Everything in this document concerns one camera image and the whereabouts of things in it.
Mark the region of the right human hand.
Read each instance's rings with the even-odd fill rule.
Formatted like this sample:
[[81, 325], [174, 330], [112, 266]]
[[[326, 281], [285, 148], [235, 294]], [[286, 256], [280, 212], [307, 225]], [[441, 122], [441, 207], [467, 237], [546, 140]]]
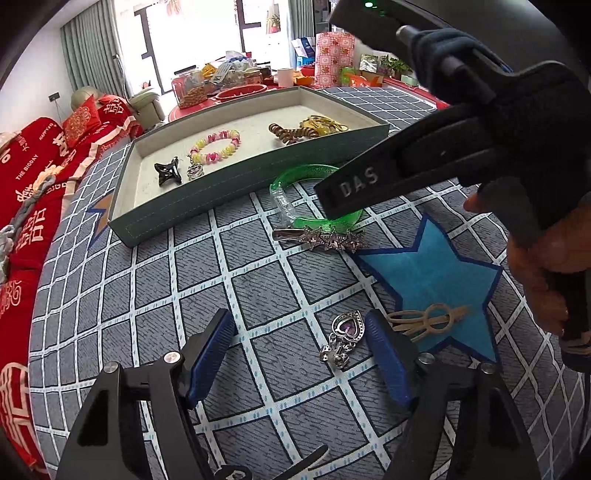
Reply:
[[584, 198], [528, 249], [510, 238], [507, 255], [510, 271], [524, 288], [535, 322], [544, 331], [561, 336], [569, 318], [568, 307], [563, 296], [549, 287], [545, 274], [590, 268], [590, 199]]

